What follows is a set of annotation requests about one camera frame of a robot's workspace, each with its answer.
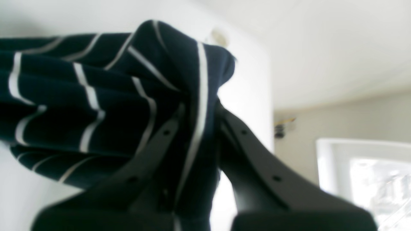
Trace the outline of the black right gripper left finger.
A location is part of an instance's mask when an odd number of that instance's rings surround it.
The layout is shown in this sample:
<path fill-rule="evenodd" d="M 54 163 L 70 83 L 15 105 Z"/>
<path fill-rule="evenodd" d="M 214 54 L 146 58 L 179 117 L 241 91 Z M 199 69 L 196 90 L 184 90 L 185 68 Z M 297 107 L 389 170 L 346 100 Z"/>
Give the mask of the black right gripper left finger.
<path fill-rule="evenodd" d="M 84 193 L 44 209 L 33 231 L 173 231 L 174 216 L 161 210 L 157 173 L 184 120 L 180 104 L 146 148 Z"/>

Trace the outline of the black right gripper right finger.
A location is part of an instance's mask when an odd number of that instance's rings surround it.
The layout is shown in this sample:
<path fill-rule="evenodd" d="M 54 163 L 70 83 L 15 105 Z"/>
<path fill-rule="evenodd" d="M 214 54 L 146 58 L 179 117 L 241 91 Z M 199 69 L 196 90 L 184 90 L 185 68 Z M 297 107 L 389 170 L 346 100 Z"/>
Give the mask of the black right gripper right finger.
<path fill-rule="evenodd" d="M 369 212 L 324 192 L 287 167 L 249 127 L 215 106 L 220 168 L 238 214 L 232 231 L 376 231 Z"/>

